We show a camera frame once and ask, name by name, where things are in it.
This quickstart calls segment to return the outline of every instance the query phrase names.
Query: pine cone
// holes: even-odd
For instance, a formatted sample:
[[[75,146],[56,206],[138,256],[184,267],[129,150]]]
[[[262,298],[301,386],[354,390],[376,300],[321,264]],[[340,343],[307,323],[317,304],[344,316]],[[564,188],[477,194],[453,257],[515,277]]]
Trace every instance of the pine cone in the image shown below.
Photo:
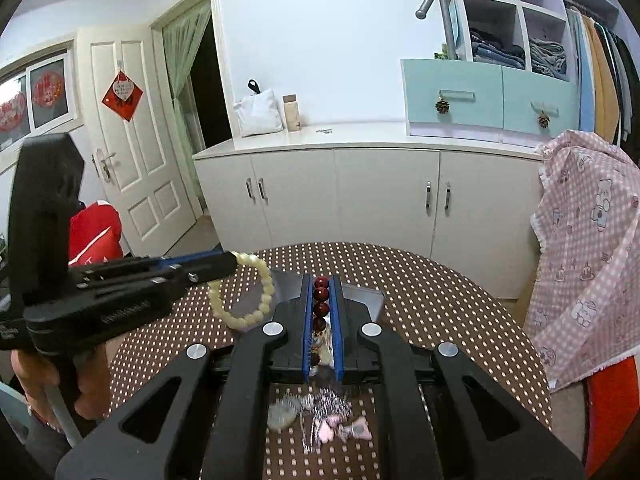
[[[549,127],[549,116],[547,114],[545,114],[544,112],[542,112],[539,116],[538,116],[538,124],[540,125],[540,128],[548,128]]]
[[[438,111],[439,114],[448,114],[449,103],[444,99],[440,99],[440,101],[436,103],[436,110]]]

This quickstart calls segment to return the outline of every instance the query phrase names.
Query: green curtain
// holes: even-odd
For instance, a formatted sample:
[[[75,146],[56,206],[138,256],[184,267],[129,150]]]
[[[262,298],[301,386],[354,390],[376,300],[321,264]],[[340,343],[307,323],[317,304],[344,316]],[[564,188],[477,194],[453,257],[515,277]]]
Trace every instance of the green curtain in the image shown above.
[[[203,0],[162,28],[164,58],[166,60],[166,69],[169,74],[169,83],[171,84],[171,91],[174,98],[174,112],[175,121],[178,125],[178,137],[184,149],[189,174],[191,175],[191,180],[193,181],[196,194],[199,198],[202,197],[202,188],[200,187],[196,167],[191,158],[191,155],[193,155],[193,146],[178,96],[187,82],[193,61],[198,52],[198,47],[200,46],[200,41],[202,41],[210,17],[211,5],[209,0]]]

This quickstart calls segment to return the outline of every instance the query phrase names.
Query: red window decoration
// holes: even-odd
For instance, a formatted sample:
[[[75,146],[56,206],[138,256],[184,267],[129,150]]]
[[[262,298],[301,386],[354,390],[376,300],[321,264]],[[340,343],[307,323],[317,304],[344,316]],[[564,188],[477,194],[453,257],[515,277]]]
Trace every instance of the red window decoration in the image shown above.
[[[10,132],[24,117],[27,107],[27,98],[22,92],[18,92],[15,97],[0,105],[0,130]]]
[[[49,108],[58,100],[65,87],[65,80],[56,72],[45,72],[38,78],[38,82],[33,87],[31,100],[42,107]]]
[[[142,90],[122,70],[102,98],[108,106],[126,121],[130,121],[142,97]]]

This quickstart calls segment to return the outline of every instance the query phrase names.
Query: table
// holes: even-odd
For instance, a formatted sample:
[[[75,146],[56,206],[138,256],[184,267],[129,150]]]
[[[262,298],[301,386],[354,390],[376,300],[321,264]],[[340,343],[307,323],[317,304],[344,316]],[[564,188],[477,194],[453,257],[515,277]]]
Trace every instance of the table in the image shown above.
[[[459,273],[423,256],[369,244],[311,243],[257,254],[270,267],[313,276],[340,274],[343,283],[381,290],[385,308],[379,322],[415,345],[434,348],[442,341],[453,341],[550,429],[548,386],[533,345],[504,307]],[[225,308],[255,282],[255,269],[239,267],[223,283]],[[211,315],[207,285],[191,288],[175,304],[171,316],[125,339],[111,364],[111,408],[125,402],[193,342],[212,348],[233,343],[226,326]],[[287,389],[302,393],[307,388],[311,386],[274,385],[271,396],[282,396]],[[354,415],[367,417],[372,441],[343,444],[334,440],[322,446],[320,453],[305,455],[297,422],[280,434],[268,431],[263,479],[380,478],[372,391],[363,388],[351,400]]]

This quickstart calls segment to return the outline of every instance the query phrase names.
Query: red bead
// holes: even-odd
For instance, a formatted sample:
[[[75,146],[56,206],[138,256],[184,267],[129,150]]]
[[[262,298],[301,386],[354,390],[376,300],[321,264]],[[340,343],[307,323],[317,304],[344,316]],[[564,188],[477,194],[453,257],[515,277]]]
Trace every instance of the red bead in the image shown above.
[[[314,300],[326,301],[329,299],[329,290],[324,286],[320,286],[314,290]]]
[[[314,306],[314,315],[324,317],[329,313],[329,305],[326,303],[316,303]]]
[[[324,288],[329,288],[329,278],[326,276],[318,276],[314,280],[314,288],[320,288],[323,286]]]
[[[316,334],[324,332],[324,329],[326,328],[326,321],[322,317],[315,317],[311,322],[311,328]]]

